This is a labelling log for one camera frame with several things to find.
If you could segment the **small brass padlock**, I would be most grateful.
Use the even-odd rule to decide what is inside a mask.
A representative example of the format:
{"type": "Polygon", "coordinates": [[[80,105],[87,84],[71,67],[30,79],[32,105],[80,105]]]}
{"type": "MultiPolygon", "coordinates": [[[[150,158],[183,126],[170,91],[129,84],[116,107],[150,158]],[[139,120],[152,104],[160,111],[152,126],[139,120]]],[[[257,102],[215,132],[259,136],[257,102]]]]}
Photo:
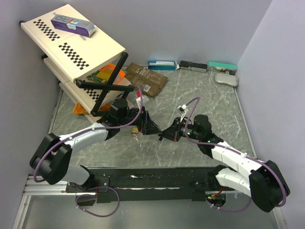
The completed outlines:
{"type": "Polygon", "coordinates": [[[133,133],[133,134],[139,133],[138,128],[137,128],[137,127],[133,127],[133,128],[132,128],[132,133],[133,133]]]}

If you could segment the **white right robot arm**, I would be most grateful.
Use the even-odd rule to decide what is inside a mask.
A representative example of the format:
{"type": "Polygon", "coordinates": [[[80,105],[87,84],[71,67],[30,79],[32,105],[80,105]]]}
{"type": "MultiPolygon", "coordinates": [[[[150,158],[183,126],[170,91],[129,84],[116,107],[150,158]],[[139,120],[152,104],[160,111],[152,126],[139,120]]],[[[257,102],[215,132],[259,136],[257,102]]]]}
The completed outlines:
{"type": "Polygon", "coordinates": [[[275,162],[263,162],[234,149],[212,132],[206,115],[196,115],[191,123],[186,117],[177,117],[159,137],[174,142],[181,137],[189,138],[204,155],[222,162],[223,165],[208,174],[208,184],[213,190],[228,187],[242,192],[264,212],[283,205],[290,195],[290,189],[275,162]]]}

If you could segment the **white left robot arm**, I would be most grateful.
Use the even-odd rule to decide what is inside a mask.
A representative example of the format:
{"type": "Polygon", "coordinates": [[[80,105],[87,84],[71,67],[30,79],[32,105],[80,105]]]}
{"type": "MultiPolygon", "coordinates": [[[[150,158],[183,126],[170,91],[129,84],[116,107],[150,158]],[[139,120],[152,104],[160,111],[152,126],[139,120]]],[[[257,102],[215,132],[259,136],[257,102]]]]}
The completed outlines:
{"type": "Polygon", "coordinates": [[[137,127],[143,135],[161,133],[143,105],[129,108],[125,99],[118,98],[108,111],[103,112],[102,118],[91,126],[67,135],[47,134],[30,160],[35,182],[46,181],[53,185],[66,181],[77,184],[84,192],[92,190],[94,175],[84,166],[71,165],[72,154],[111,139],[122,128],[130,125],[137,127]]]}

